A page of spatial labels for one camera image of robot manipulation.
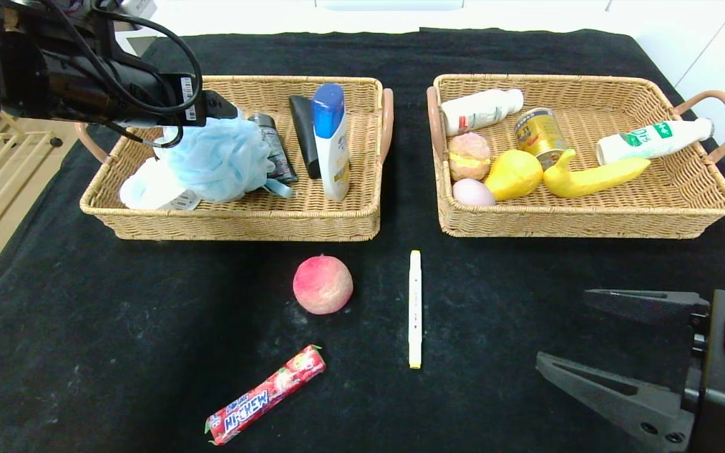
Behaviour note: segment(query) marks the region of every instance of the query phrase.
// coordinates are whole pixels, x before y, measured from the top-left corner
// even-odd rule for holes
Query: deodorant can
[[[259,124],[262,140],[270,145],[270,155],[268,155],[267,159],[276,168],[267,173],[267,177],[283,183],[298,181],[296,172],[293,170],[293,166],[287,158],[287,153],[284,152],[284,147],[281,145],[281,138],[279,138],[279,132],[276,131],[276,122],[273,121],[273,118],[265,114],[253,114],[248,117],[248,120]]]

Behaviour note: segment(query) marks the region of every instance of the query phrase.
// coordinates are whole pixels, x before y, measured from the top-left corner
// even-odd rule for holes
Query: yellow fruit
[[[630,157],[594,169],[570,172],[573,157],[575,150],[568,149],[554,166],[544,171],[544,184],[559,197],[581,197],[618,186],[638,177],[651,164],[650,160]]]
[[[543,175],[541,163],[534,155],[510,149],[495,160],[485,184],[497,201],[503,201],[533,192]]]

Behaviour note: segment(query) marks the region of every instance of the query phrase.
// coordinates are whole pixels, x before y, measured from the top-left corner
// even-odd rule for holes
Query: white marker
[[[408,301],[408,361],[413,369],[421,368],[421,252],[410,253],[410,287]]]

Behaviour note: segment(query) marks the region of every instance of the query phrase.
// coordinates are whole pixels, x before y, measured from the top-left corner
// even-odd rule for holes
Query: yellow banana
[[[651,164],[650,160],[630,157],[594,169],[570,172],[573,157],[575,150],[568,149],[555,165],[544,171],[544,184],[559,197],[581,197],[618,186],[638,177]]]

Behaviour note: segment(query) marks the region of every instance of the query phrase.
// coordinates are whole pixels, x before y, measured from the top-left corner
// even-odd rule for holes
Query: hi-chew candy
[[[326,369],[326,363],[310,344],[279,370],[236,401],[206,419],[206,432],[211,431],[214,445],[230,441],[301,385]]]

